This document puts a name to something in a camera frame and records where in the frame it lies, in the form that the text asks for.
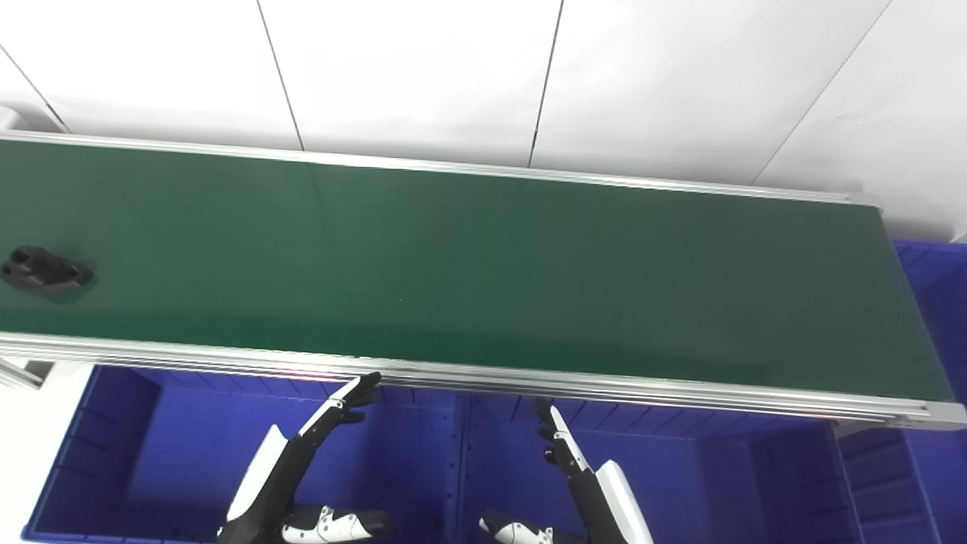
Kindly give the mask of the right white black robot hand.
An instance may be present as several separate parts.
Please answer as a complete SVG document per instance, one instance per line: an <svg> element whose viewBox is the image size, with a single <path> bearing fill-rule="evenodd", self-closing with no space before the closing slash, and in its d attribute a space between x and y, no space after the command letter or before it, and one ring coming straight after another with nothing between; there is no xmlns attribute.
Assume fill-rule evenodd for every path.
<svg viewBox="0 0 967 544"><path fill-rule="evenodd" d="M585 533L538 527L492 508L480 514L479 528L497 543L652 543L653 537L631 485L618 462L608 460L593 469L557 407L545 398L534 400L538 434L547 441L543 459L556 465Z"/></svg>

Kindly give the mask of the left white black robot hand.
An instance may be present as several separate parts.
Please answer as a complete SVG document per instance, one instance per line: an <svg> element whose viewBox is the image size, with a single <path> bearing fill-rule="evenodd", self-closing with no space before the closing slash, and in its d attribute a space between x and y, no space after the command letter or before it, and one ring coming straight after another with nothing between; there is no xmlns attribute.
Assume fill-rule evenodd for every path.
<svg viewBox="0 0 967 544"><path fill-rule="evenodd" d="M388 535L386 511L353 511L328 504L297 504L295 495L318 448L338 426L365 419L380 372L356 376L331 396L293 437L270 426L218 530L218 543L349 543Z"/></svg>

